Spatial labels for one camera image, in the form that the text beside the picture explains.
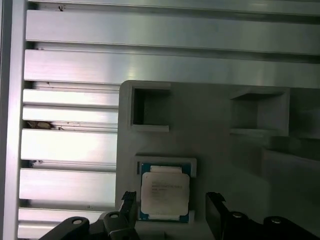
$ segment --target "metal frame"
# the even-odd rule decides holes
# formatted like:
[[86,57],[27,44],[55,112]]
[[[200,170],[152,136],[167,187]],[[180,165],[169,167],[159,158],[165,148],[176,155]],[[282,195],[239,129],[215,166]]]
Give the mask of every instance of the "metal frame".
[[24,79],[26,13],[25,0],[12,0],[10,85],[8,95],[7,146],[3,239],[14,240],[18,232],[22,91]]
[[[5,195],[7,127],[9,103],[9,73],[10,73],[10,45],[12,23],[12,1],[0,2],[1,50],[0,50],[0,196]],[[4,225],[4,197],[0,198],[0,239],[3,238]]]

